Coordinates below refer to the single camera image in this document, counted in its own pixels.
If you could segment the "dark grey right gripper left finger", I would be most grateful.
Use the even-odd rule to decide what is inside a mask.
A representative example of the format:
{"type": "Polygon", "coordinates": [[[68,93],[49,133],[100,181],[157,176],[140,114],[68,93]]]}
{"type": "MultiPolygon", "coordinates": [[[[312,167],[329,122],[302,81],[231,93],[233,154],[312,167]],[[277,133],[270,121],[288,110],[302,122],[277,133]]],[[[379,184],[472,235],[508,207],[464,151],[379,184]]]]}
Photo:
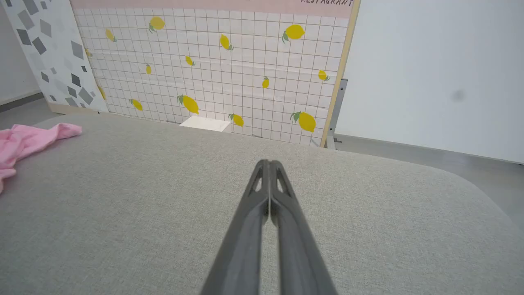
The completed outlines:
{"type": "Polygon", "coordinates": [[[269,211],[267,159],[255,165],[200,293],[258,295],[262,227],[269,211]]]}

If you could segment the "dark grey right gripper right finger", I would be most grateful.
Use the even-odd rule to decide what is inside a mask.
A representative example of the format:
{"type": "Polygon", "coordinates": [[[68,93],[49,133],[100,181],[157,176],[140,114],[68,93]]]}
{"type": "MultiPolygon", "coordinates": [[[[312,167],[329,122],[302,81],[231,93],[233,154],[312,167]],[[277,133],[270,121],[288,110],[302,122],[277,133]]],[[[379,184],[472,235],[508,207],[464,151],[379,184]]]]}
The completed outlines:
{"type": "Polygon", "coordinates": [[[278,230],[280,294],[337,295],[299,200],[279,161],[270,162],[270,216],[278,230]]]}

